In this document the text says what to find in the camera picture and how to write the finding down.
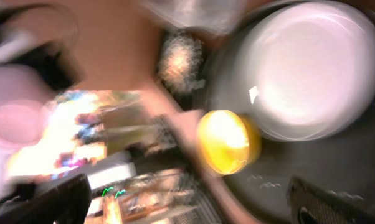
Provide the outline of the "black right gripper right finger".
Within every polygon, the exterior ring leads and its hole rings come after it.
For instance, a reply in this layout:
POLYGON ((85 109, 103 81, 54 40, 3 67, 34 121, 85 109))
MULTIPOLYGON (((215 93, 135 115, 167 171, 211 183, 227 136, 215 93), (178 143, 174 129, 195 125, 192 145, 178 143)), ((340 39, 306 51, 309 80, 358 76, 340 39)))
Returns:
POLYGON ((293 177, 287 190, 292 224, 375 224, 375 217, 293 177))

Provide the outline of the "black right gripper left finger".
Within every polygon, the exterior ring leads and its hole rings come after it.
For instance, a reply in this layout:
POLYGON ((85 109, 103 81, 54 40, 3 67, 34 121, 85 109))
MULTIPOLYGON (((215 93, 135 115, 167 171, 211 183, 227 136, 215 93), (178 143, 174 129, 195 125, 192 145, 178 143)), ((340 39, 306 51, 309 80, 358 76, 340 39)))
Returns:
POLYGON ((0 199, 0 224, 84 223, 91 200, 85 174, 17 183, 0 199))

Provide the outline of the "pink cup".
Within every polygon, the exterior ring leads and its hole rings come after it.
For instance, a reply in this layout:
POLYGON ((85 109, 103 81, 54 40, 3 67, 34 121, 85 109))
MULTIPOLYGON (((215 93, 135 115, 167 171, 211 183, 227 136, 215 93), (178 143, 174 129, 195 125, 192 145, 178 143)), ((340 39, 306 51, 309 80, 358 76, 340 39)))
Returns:
POLYGON ((47 126, 45 104, 54 96, 33 69, 22 65, 0 67, 0 196, 7 190, 7 160, 40 141, 47 126))

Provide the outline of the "grey plate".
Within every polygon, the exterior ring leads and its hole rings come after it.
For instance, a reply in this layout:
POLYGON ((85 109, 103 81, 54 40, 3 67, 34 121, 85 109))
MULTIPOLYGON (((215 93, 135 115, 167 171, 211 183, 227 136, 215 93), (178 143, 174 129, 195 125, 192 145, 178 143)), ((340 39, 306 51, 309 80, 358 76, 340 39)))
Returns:
POLYGON ((247 33, 237 73, 265 134, 282 141, 329 136, 375 95, 375 23, 342 2, 290 3, 247 33))

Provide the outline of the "yellow bowl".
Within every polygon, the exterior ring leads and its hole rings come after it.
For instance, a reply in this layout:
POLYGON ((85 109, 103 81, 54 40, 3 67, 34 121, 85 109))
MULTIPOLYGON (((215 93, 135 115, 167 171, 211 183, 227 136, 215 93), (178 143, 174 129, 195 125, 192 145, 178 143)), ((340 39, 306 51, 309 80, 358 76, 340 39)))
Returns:
POLYGON ((206 113, 197 126, 201 164, 213 175, 240 172, 262 152, 261 135, 247 116, 229 110, 206 113))

